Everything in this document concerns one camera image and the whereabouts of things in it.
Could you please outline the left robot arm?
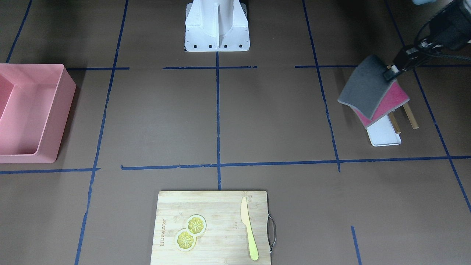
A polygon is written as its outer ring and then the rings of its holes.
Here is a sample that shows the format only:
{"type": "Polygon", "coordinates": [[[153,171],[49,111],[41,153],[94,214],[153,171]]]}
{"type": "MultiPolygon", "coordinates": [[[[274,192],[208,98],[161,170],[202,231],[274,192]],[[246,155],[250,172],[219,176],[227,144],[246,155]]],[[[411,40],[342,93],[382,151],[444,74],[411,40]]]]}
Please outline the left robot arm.
{"type": "Polygon", "coordinates": [[[383,73],[384,79],[391,81],[434,58],[470,61],[469,56],[442,52],[460,51],[470,44],[470,38],[470,1],[453,0],[422,25],[412,44],[399,51],[393,65],[383,73]]]}

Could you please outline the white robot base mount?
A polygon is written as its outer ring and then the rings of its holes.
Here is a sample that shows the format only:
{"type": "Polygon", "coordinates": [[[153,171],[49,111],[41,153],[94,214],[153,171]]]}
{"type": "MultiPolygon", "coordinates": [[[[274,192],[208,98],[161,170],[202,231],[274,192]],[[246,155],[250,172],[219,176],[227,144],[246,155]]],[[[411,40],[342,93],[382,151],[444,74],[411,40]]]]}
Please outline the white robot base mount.
{"type": "Polygon", "coordinates": [[[194,0],[186,5],[187,52],[246,52],[250,48],[247,0],[194,0]]]}

